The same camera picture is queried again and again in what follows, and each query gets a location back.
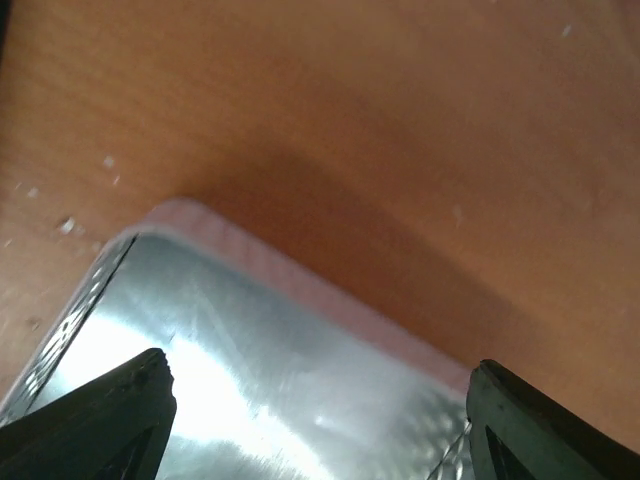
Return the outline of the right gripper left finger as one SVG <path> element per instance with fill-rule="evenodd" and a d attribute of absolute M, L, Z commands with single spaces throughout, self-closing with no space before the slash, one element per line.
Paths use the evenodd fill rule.
<path fill-rule="evenodd" d="M 4 479 L 153 479 L 177 410 L 150 348 L 1 429 Z"/>

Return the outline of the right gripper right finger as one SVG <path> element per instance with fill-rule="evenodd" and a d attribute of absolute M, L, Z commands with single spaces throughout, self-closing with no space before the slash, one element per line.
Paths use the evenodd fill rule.
<path fill-rule="evenodd" d="M 480 362 L 466 397 L 477 479 L 637 479 L 639 455 L 495 360 Z"/>

